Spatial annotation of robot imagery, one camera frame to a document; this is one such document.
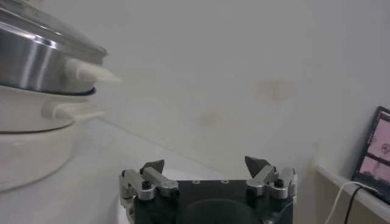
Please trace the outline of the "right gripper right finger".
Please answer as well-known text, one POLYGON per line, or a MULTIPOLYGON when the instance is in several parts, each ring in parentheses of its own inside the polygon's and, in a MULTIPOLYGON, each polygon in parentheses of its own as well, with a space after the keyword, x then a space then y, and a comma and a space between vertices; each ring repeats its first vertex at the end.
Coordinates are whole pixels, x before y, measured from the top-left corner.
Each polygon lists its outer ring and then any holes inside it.
POLYGON ((268 192, 276 200, 291 198, 293 203, 297 202, 297 172, 294 168, 278 171, 267 160, 251 156, 245 156, 244 161, 252 177, 246 180, 246 186, 257 197, 268 192))

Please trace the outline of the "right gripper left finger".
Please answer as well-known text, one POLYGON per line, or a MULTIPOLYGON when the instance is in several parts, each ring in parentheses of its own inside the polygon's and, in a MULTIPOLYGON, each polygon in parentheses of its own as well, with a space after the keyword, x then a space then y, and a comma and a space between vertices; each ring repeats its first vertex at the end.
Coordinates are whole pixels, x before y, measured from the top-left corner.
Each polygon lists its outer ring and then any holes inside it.
POLYGON ((119 195, 123 200, 137 197, 139 200, 153 200, 157 194, 173 198, 179 193, 179 183, 162 174, 163 159, 146 163, 139 172, 123 170, 119 176, 119 195))

